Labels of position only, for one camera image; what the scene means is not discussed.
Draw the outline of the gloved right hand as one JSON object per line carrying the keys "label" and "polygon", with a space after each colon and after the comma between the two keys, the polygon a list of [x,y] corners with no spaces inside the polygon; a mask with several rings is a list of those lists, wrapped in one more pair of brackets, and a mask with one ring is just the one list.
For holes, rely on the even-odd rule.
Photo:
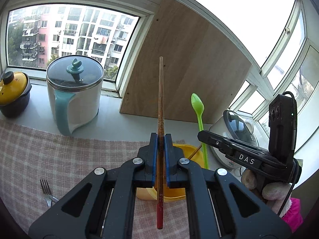
{"label": "gloved right hand", "polygon": [[259,198],[266,200],[266,205],[271,208],[271,210],[278,214],[281,206],[284,203],[286,196],[288,195],[288,199],[284,204],[282,211],[280,212],[280,217],[288,211],[290,208],[290,199],[291,194],[288,194],[291,185],[289,183],[281,183],[281,182],[274,182],[267,184],[263,189],[262,192],[259,193],[257,189],[257,177],[256,175],[249,169],[246,169],[241,177],[241,182],[244,186],[254,192]]}

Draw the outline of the pink sleeve forearm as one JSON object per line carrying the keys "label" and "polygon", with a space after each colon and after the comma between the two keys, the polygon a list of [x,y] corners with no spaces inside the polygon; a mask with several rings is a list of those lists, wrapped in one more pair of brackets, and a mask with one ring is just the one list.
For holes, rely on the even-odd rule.
{"label": "pink sleeve forearm", "polygon": [[290,227],[292,233],[294,233],[303,223],[301,201],[297,198],[291,198],[290,202],[290,208],[283,215],[282,220]]}

